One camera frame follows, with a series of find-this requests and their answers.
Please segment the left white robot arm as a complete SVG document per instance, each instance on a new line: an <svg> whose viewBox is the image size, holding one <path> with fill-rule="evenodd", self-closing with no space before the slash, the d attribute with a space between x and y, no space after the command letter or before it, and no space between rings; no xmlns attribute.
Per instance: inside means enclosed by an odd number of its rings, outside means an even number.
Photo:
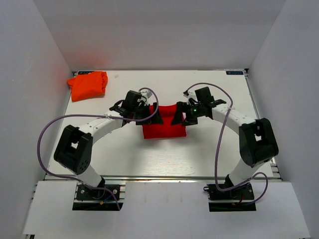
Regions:
<svg viewBox="0 0 319 239"><path fill-rule="evenodd" d="M53 158L75 175L75 180L87 185L95 199L105 194L105 181L90 165L93 145L112 131L134 121L150 123L159 108L157 95L150 88L128 91L125 99L116 102L109 110L81 126L64 128Z"/></svg>

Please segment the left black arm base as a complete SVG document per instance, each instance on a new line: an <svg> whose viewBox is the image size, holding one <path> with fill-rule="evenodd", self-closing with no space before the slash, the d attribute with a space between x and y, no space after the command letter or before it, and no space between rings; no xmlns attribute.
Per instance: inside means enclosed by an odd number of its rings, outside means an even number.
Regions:
<svg viewBox="0 0 319 239"><path fill-rule="evenodd" d="M73 211L119 211L124 203L124 192L121 185L105 185L115 196L107 190L92 190L85 185L77 185L72 210Z"/></svg>

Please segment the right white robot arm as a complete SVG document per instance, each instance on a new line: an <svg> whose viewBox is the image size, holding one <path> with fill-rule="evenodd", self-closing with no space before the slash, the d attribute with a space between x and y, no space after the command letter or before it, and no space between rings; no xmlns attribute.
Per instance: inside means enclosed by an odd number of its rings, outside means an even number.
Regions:
<svg viewBox="0 0 319 239"><path fill-rule="evenodd" d="M177 102L170 124L196 125L200 117L220 122L222 127L216 147L216 161L225 128L238 135L240 160L226 176L223 186L215 183L218 191L226 192L232 199L238 198L243 193L243 186L260 175L258 169L279 153L271 122L266 118L251 118L235 110L232 104L222 99L216 100L208 87L195 90L194 93L186 90L183 94L187 101Z"/></svg>

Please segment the red t-shirt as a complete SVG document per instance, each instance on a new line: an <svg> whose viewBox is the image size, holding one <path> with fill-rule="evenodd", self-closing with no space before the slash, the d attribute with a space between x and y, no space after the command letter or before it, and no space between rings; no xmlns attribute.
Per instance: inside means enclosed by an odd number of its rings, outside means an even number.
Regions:
<svg viewBox="0 0 319 239"><path fill-rule="evenodd" d="M186 127L181 124L171 125L176 112L176 104L159 106L157 114L163 123L142 125L144 139L179 138L186 137Z"/></svg>

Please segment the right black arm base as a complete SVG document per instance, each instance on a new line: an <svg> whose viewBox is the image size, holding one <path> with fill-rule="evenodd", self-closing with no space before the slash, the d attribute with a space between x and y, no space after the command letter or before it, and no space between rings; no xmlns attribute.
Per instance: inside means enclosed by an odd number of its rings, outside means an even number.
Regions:
<svg viewBox="0 0 319 239"><path fill-rule="evenodd" d="M215 184L203 187L208 194L210 212L253 212L256 211L255 196L251 184L221 192Z"/></svg>

